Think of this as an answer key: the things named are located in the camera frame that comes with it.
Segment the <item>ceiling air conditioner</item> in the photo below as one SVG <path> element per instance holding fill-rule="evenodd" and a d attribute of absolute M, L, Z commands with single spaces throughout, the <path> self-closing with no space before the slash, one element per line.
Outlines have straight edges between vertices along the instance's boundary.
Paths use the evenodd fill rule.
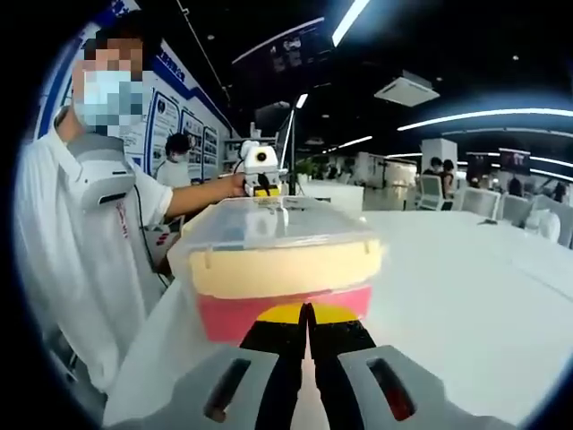
<path fill-rule="evenodd" d="M 374 94 L 377 99 L 393 101 L 410 108 L 439 96 L 430 82 L 407 71 Z"/>

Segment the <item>display board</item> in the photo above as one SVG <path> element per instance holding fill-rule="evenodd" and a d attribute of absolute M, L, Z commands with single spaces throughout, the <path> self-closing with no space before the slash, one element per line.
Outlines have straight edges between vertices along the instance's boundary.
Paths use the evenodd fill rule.
<path fill-rule="evenodd" d="M 118 15 L 139 9 L 134 0 L 115 0 L 108 9 L 94 17 L 77 37 L 62 47 L 39 94 L 38 118 L 30 123 L 30 137 L 46 134 L 57 110 L 72 101 L 72 69 L 81 60 L 82 46 L 102 26 Z M 238 137 L 231 124 L 202 90 L 175 52 L 163 41 L 161 52 L 153 61 L 153 71 L 144 77 L 151 89 L 150 103 L 143 109 L 143 122 L 117 135 L 124 140 L 125 153 L 143 170 L 154 176 L 165 158 L 165 144 L 172 133 L 185 133 L 190 139 L 189 179 L 201 182 L 219 173 L 218 145 L 231 137 Z M 210 140 L 207 152 L 203 141 Z"/>

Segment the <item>red logo on shirt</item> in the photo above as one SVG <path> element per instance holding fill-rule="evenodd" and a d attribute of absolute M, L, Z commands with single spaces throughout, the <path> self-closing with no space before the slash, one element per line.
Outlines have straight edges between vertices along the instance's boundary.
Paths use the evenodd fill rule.
<path fill-rule="evenodd" d="M 117 212 L 119 213 L 119 222 L 122 224 L 122 233 L 124 233 L 124 238 L 128 238 L 129 234 L 127 233 L 127 224 L 125 222 L 125 206 L 124 202 L 117 202 L 115 205 L 117 208 Z"/>

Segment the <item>white shirt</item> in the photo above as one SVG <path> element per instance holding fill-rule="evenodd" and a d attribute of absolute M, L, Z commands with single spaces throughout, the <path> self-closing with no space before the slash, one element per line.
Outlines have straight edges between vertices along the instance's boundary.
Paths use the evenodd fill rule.
<path fill-rule="evenodd" d="M 137 195 L 83 212 L 66 183 L 68 149 L 52 127 L 22 148 L 14 211 L 21 277 L 47 306 L 90 379 L 109 391 L 133 338 L 161 295 L 140 231 Z M 130 162 L 143 225 L 159 223 L 173 192 Z"/>
<path fill-rule="evenodd" d="M 174 163 L 166 159 L 158 168 L 157 179 L 160 184 L 179 188 L 191 184 L 187 163 Z"/>

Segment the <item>ceiling light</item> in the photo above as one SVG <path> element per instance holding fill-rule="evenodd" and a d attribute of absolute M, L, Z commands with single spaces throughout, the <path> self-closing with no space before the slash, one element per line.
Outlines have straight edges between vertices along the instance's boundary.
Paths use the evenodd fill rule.
<path fill-rule="evenodd" d="M 371 138 L 372 138 L 372 136 L 366 136 L 366 137 L 363 137 L 361 139 L 356 139 L 355 141 L 343 143 L 342 145 L 338 146 L 337 149 L 345 148 L 346 146 L 350 146 L 350 145 L 356 145 L 357 143 L 360 143 L 360 142 L 369 141 Z"/>
<path fill-rule="evenodd" d="M 544 170 L 537 170 L 536 168 L 530 168 L 529 171 L 531 173 L 540 173 L 542 175 L 553 176 L 553 177 L 557 177 L 558 179 L 565 179 L 566 181 L 573 182 L 573 177 L 571 177 L 571 176 L 558 175 L 557 173 L 546 172 Z"/>
<path fill-rule="evenodd" d="M 573 164 L 566 163 L 565 161 L 559 161 L 558 159 L 544 159 L 543 157 L 529 157 L 535 161 L 545 161 L 546 163 L 559 164 L 560 166 L 565 166 L 566 168 L 573 168 Z"/>
<path fill-rule="evenodd" d="M 344 18 L 332 34 L 332 43 L 335 47 L 337 47 L 340 40 L 344 38 L 350 26 L 356 21 L 356 18 L 358 18 L 358 15 L 364 10 L 364 7 L 366 7 L 369 1 L 370 0 L 355 0 L 352 3 L 350 9 L 348 9 L 348 12 L 346 12 L 346 15 L 344 15 Z"/>
<path fill-rule="evenodd" d="M 296 102 L 296 108 L 300 109 L 304 106 L 304 102 L 306 101 L 306 99 L 308 99 L 308 94 L 303 94 L 301 95 L 301 97 L 298 98 L 298 101 Z"/>
<path fill-rule="evenodd" d="M 405 159 L 407 157 L 422 157 L 421 152 L 410 152 L 409 154 L 392 154 L 387 155 L 387 159 Z"/>
<path fill-rule="evenodd" d="M 425 125 L 432 125 L 438 123 L 446 123 L 448 121 L 456 121 L 458 119 L 475 118 L 479 116 L 494 116 L 494 115 L 516 115 L 516 114 L 538 114 L 538 115 L 555 115 L 555 116 L 573 116 L 573 111 L 562 110 L 562 109 L 549 109 L 544 107 L 527 107 L 520 109 L 496 109 L 496 110 L 484 110 L 481 112 L 470 112 L 468 114 L 444 116 L 442 118 L 429 119 L 428 121 L 422 121 L 421 123 L 415 123 L 410 125 L 404 125 L 398 128 L 399 132 L 404 132 L 405 130 L 411 130 L 417 127 L 423 127 Z"/>

